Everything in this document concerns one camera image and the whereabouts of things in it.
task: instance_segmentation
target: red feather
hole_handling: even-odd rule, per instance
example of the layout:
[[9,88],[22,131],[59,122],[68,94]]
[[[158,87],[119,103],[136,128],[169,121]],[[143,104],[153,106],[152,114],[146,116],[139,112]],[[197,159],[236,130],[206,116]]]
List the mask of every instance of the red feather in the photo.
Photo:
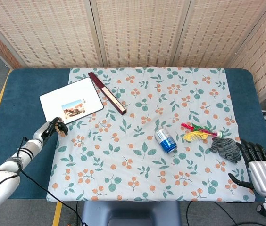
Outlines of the red feather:
[[187,125],[185,123],[181,123],[181,126],[187,128],[187,129],[189,129],[191,131],[193,131],[195,129],[193,126],[189,126],[189,125]]

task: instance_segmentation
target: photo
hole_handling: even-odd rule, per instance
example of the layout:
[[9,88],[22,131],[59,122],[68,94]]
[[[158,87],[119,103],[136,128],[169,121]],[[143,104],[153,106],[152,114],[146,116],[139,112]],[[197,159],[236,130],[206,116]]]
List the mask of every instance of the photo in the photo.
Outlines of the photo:
[[66,105],[62,105],[65,114],[65,119],[69,119],[70,117],[79,115],[80,113],[84,113],[85,112],[83,105],[84,103],[86,103],[86,101],[83,99],[83,100],[73,101]]

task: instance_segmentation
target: cat toy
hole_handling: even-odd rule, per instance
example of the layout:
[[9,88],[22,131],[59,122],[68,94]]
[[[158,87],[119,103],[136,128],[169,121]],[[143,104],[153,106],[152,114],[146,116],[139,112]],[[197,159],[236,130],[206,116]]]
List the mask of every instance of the cat toy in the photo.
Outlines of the cat toy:
[[190,130],[190,133],[187,133],[183,136],[183,139],[185,139],[186,141],[189,141],[189,142],[191,142],[193,140],[197,140],[197,139],[198,140],[205,140],[208,136],[213,136],[213,137],[218,137],[218,138],[223,137],[223,133],[221,131],[212,132],[212,131],[208,130],[207,128],[197,126],[193,123],[192,123],[192,126],[189,126],[185,123],[182,123],[181,126]]

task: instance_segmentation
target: white robotic arm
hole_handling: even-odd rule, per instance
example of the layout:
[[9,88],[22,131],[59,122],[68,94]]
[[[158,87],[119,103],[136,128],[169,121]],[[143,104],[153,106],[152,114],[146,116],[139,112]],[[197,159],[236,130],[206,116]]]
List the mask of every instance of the white robotic arm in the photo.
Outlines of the white robotic arm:
[[61,118],[45,123],[12,157],[0,165],[0,205],[8,199],[20,183],[19,172],[23,170],[41,151],[49,137],[55,132],[67,135],[67,126]]
[[236,144],[245,160],[252,183],[239,181],[231,173],[228,175],[237,185],[256,190],[259,195],[263,196],[265,201],[262,208],[264,208],[266,212],[266,152],[259,144],[248,143],[244,140],[242,140],[241,143],[242,144]]

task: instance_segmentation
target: can label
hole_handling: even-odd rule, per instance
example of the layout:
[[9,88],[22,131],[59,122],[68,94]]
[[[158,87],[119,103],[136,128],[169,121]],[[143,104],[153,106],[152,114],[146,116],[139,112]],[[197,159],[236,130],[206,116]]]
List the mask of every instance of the can label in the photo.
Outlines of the can label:
[[166,153],[169,153],[177,148],[176,142],[165,128],[161,128],[155,133],[155,139],[158,143],[160,143]]

